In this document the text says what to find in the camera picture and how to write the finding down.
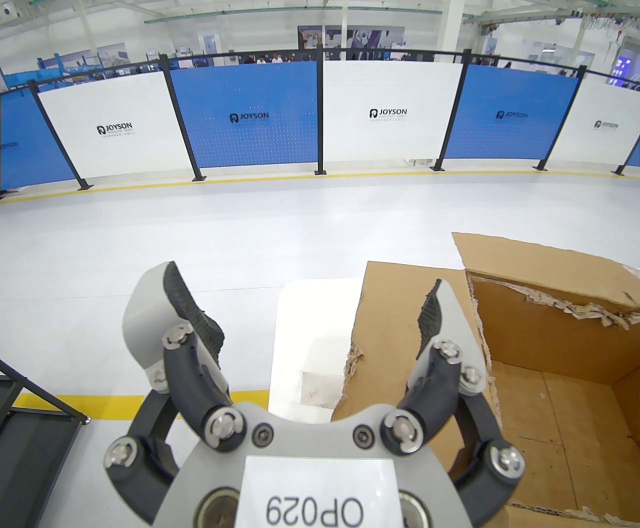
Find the white barrier panel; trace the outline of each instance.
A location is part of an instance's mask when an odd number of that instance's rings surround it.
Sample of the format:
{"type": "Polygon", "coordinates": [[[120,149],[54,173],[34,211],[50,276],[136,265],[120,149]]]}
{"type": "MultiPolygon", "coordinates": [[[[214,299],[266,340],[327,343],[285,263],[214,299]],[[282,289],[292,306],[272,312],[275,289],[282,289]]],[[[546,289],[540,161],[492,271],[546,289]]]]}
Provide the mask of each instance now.
{"type": "Polygon", "coordinates": [[[551,161],[623,164],[640,135],[640,92],[583,80],[551,161]]]}
{"type": "Polygon", "coordinates": [[[82,178],[191,167],[162,72],[49,90],[40,99],[82,178]]]}
{"type": "Polygon", "coordinates": [[[440,155],[462,65],[324,63],[324,160],[440,155]]]}

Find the yellow floor line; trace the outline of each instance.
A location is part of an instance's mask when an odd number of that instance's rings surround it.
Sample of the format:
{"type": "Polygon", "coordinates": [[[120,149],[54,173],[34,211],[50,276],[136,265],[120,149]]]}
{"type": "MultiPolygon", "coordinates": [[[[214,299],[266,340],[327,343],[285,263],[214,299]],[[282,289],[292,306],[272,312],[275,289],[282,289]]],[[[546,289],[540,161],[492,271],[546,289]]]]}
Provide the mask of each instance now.
{"type": "MultiPolygon", "coordinates": [[[[94,420],[133,420],[136,412],[142,405],[144,396],[93,396],[79,394],[63,394],[58,396],[62,401],[69,404],[74,409],[78,409],[94,420]]],[[[234,403],[249,401],[260,407],[269,406],[268,390],[244,390],[231,393],[234,403]]],[[[21,394],[14,406],[26,407],[30,409],[55,410],[43,399],[35,394],[21,394]]]]}
{"type": "MultiPolygon", "coordinates": [[[[247,178],[223,178],[223,179],[213,179],[209,177],[203,182],[195,182],[196,185],[210,185],[210,184],[228,184],[228,183],[249,183],[249,182],[267,182],[267,181],[283,181],[283,180],[316,180],[316,179],[324,179],[324,178],[371,178],[375,176],[420,176],[420,175],[435,175],[432,171],[421,171],[421,172],[372,172],[372,173],[337,173],[337,174],[328,174],[324,176],[315,176],[312,174],[299,174],[292,176],[256,176],[256,177],[247,177],[247,178]]],[[[461,175],[461,174],[540,174],[540,172],[536,170],[447,170],[444,173],[439,173],[439,175],[461,175]]],[[[625,175],[616,175],[613,173],[596,173],[596,172],[574,172],[574,171],[555,171],[549,170],[547,174],[558,174],[563,176],[589,176],[596,178],[613,178],[613,179],[627,179],[627,180],[640,180],[640,177],[637,176],[625,176],[625,175]]],[[[106,193],[110,191],[127,191],[129,189],[153,189],[160,187],[179,187],[179,186],[188,186],[193,185],[194,182],[185,180],[182,182],[165,182],[165,183],[146,183],[146,184],[137,184],[137,185],[127,185],[127,186],[114,186],[114,187],[92,187],[88,191],[78,192],[77,190],[73,191],[62,191],[59,193],[47,193],[42,195],[34,195],[34,196],[16,196],[15,198],[7,197],[3,200],[0,200],[0,205],[2,204],[12,204],[16,202],[28,202],[31,200],[40,200],[43,198],[54,198],[58,196],[81,196],[86,194],[94,194],[94,193],[106,193]]]]}

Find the metal screw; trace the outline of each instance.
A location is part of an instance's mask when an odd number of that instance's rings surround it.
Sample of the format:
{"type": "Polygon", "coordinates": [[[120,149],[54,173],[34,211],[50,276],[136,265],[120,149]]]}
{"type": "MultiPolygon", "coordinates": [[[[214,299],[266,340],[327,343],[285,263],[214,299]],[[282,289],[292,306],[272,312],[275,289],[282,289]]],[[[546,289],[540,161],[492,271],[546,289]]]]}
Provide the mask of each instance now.
{"type": "Polygon", "coordinates": [[[226,440],[234,434],[234,418],[230,414],[219,416],[211,424],[211,432],[220,440],[226,440]]]}
{"type": "Polygon", "coordinates": [[[108,469],[111,466],[129,467],[133,464],[137,455],[138,444],[133,440],[133,438],[123,436],[107,448],[102,464],[105,469],[108,469]]]}
{"type": "Polygon", "coordinates": [[[269,424],[258,424],[254,427],[251,440],[256,447],[267,447],[273,442],[273,428],[269,424]]]}
{"type": "Polygon", "coordinates": [[[518,455],[515,451],[511,449],[501,449],[500,457],[498,458],[498,463],[502,467],[502,469],[513,469],[514,471],[519,471],[520,460],[518,460],[518,455]]]}
{"type": "Polygon", "coordinates": [[[465,367],[462,378],[471,385],[477,385],[482,380],[482,376],[473,367],[465,367]]]}
{"type": "Polygon", "coordinates": [[[383,421],[391,429],[394,438],[400,443],[400,451],[406,454],[418,451],[422,447],[424,432],[420,422],[409,411],[395,409],[383,421]]]}
{"type": "Polygon", "coordinates": [[[353,430],[353,441],[361,449],[371,449],[375,440],[376,437],[369,426],[362,424],[353,430]]]}
{"type": "Polygon", "coordinates": [[[492,446],[489,455],[494,469],[501,475],[510,479],[519,479],[524,473],[524,458],[512,445],[502,449],[492,446]]]}
{"type": "Polygon", "coordinates": [[[233,528],[239,493],[233,488],[218,488],[201,501],[196,511],[196,528],[233,528]]]}
{"type": "Polygon", "coordinates": [[[434,343],[433,347],[439,350],[440,355],[451,365],[456,365],[462,361],[462,350],[449,339],[440,339],[434,343]]]}
{"type": "Polygon", "coordinates": [[[127,458],[131,456],[132,451],[130,445],[118,444],[111,450],[111,464],[115,466],[123,465],[127,461],[127,458]]]}
{"type": "Polygon", "coordinates": [[[392,427],[392,431],[400,442],[411,442],[415,439],[415,428],[407,418],[397,418],[392,427]]]}
{"type": "Polygon", "coordinates": [[[209,416],[204,427],[204,439],[214,449],[244,429],[244,418],[233,407],[221,407],[209,416]]]}
{"type": "Polygon", "coordinates": [[[157,370],[154,372],[154,383],[156,384],[161,384],[164,383],[166,381],[166,374],[164,373],[164,370],[157,370]]]}
{"type": "Polygon", "coordinates": [[[400,508],[405,528],[429,528],[429,513],[422,501],[404,491],[400,495],[400,508]]]}
{"type": "Polygon", "coordinates": [[[176,350],[187,341],[188,334],[193,332],[190,324],[177,324],[163,335],[162,343],[168,350],[176,350]]]}

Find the joyson logo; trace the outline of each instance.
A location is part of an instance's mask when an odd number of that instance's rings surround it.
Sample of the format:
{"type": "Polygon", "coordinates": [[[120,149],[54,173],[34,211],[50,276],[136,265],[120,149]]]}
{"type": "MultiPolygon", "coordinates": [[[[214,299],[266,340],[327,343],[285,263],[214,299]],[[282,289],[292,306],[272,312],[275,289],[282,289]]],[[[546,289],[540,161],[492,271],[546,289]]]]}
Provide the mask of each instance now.
{"type": "Polygon", "coordinates": [[[251,112],[246,114],[229,114],[229,121],[232,123],[251,122],[256,120],[266,121],[269,119],[269,112],[251,112]]]}
{"type": "Polygon", "coordinates": [[[615,129],[617,129],[620,125],[618,123],[609,123],[606,121],[600,121],[599,119],[595,122],[595,124],[593,125],[593,129],[594,130],[608,130],[608,131],[614,131],[615,129]]]}
{"type": "Polygon", "coordinates": [[[370,120],[387,120],[391,121],[404,119],[406,116],[406,108],[372,108],[369,110],[370,120]]]}
{"type": "Polygon", "coordinates": [[[135,134],[133,131],[133,125],[131,123],[117,123],[115,125],[98,125],[95,128],[98,130],[98,134],[111,138],[113,136],[130,136],[135,134]]]}
{"type": "Polygon", "coordinates": [[[529,117],[529,114],[525,114],[524,112],[505,112],[504,110],[498,110],[498,113],[495,115],[496,119],[505,119],[509,117],[519,117],[524,119],[529,117]]]}

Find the blue barrier panel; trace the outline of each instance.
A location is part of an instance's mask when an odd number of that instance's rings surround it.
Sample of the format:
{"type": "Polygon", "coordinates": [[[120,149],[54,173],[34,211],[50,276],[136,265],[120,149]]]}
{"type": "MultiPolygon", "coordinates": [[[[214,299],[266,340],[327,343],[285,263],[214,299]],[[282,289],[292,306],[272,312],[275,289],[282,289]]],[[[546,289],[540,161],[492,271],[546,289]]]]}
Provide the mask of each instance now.
{"type": "Polygon", "coordinates": [[[445,157],[546,156],[577,79],[470,65],[445,157]]]}
{"type": "Polygon", "coordinates": [[[74,179],[29,90],[0,97],[0,136],[3,190],[74,179]]]}
{"type": "Polygon", "coordinates": [[[636,147],[629,158],[629,163],[627,165],[632,165],[634,167],[640,167],[640,140],[636,143],[636,147]]]}
{"type": "Polygon", "coordinates": [[[171,76],[198,167],[317,161],[315,62],[171,76]]]}

